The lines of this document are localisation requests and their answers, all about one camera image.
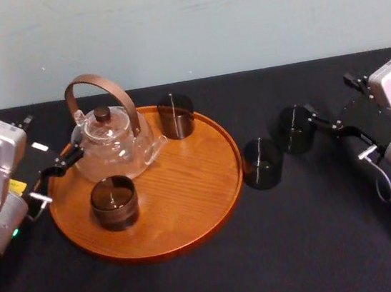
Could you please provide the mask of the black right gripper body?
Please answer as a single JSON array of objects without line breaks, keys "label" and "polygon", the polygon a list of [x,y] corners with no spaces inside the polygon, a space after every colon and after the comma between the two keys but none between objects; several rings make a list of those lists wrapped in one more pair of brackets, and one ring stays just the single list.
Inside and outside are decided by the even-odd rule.
[{"label": "black right gripper body", "polygon": [[355,136],[368,146],[385,151],[391,143],[391,115],[379,108],[374,99],[359,96],[342,108],[338,136]]}]

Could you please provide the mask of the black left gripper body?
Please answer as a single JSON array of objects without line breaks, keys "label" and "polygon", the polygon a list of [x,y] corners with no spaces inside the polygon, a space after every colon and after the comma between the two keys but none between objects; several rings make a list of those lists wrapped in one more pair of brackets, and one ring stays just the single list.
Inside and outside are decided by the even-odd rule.
[{"label": "black left gripper body", "polygon": [[64,174],[62,160],[50,150],[42,150],[38,143],[26,147],[23,159],[9,179],[9,190],[20,196],[30,206],[30,193],[38,193],[50,176]]}]

